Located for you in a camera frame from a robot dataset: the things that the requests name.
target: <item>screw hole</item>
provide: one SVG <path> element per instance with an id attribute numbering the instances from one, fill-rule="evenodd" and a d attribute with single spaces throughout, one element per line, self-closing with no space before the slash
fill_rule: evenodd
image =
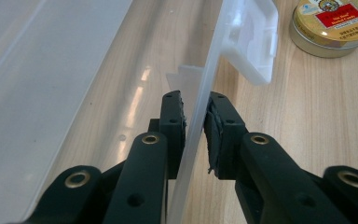
<path id="1" fill-rule="evenodd" d="M 159 138 L 156 135 L 147 135 L 142 138 L 142 142 L 145 144 L 156 144 L 158 142 Z"/>
<path id="2" fill-rule="evenodd" d="M 76 189 L 84 186 L 89 182 L 90 174 L 87 171 L 80 171 L 69 175 L 65 179 L 65 186 L 68 189 Z"/>
<path id="3" fill-rule="evenodd" d="M 258 144 L 258 145 L 265 145 L 269 143 L 269 140 L 261 135 L 254 135 L 251 137 L 252 142 Z"/>
<path id="4" fill-rule="evenodd" d="M 347 185 L 351 185 L 352 187 L 358 188 L 358 174 L 350 172 L 350 171 L 340 171 L 338 172 L 339 179 L 346 183 Z"/>
<path id="5" fill-rule="evenodd" d="M 301 203 L 301 205 L 306 206 L 306 207 L 315 207 L 316 206 L 315 200 L 313 200 L 313 198 L 310 197 L 306 193 L 299 193 L 297 195 L 297 200 Z"/>
<path id="6" fill-rule="evenodd" d="M 131 207 L 139 207 L 143 203 L 145 203 L 145 198 L 144 198 L 144 196 L 142 194 L 134 193 L 134 194 L 130 195 L 130 197 L 128 197 L 127 203 Z"/>

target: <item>red label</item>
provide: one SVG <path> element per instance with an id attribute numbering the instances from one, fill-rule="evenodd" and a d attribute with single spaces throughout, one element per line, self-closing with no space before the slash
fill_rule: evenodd
<path id="1" fill-rule="evenodd" d="M 341 24 L 345 21 L 351 21 L 358 18 L 358 10 L 352 4 L 340 6 L 333 12 L 322 12 L 316 15 L 326 28 Z"/>

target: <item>gold tin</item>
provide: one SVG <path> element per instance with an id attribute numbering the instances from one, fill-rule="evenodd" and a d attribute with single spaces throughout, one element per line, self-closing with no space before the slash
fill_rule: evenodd
<path id="1" fill-rule="evenodd" d="M 289 32 L 307 53 L 345 56 L 358 47 L 358 0 L 300 0 Z"/>

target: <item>wooden surface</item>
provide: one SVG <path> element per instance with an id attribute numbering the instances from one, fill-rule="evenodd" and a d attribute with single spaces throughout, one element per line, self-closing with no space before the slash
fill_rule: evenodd
<path id="1" fill-rule="evenodd" d="M 252 132 L 280 142 L 305 170 L 358 169 L 358 49 L 322 59 L 297 48 L 288 30 L 295 0 L 277 0 L 279 47 L 273 80 L 252 86 L 221 59 L 214 90 L 225 94 Z M 101 170 L 125 160 L 131 142 L 157 118 L 166 73 L 203 66 L 221 0 L 134 0 L 68 133 L 46 186 L 66 168 Z M 184 223 L 244 223 L 232 181 L 207 174 L 200 141 Z"/>

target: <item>brass ring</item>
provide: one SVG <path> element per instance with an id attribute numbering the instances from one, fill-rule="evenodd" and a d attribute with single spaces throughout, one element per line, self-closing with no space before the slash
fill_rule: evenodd
<path id="1" fill-rule="evenodd" d="M 159 141 L 159 137 L 153 134 L 149 134 L 142 138 L 142 142 L 148 145 L 156 144 Z"/>
<path id="2" fill-rule="evenodd" d="M 269 140 L 265 136 L 261 135 L 253 135 L 251 140 L 258 145 L 265 145 L 269 143 Z"/>
<path id="3" fill-rule="evenodd" d="M 337 175 L 345 184 L 358 188 L 358 174 L 350 171 L 340 171 Z"/>
<path id="4" fill-rule="evenodd" d="M 74 181 L 73 178 L 78 177 L 78 176 L 82 176 L 83 179 L 80 181 Z M 87 184 L 87 182 L 89 182 L 89 180 L 90 180 L 89 172 L 79 171 L 79 172 L 73 173 L 73 174 L 69 175 L 68 177 L 66 177 L 65 186 L 68 189 L 80 188 L 80 187 L 84 186 L 85 184 Z"/>

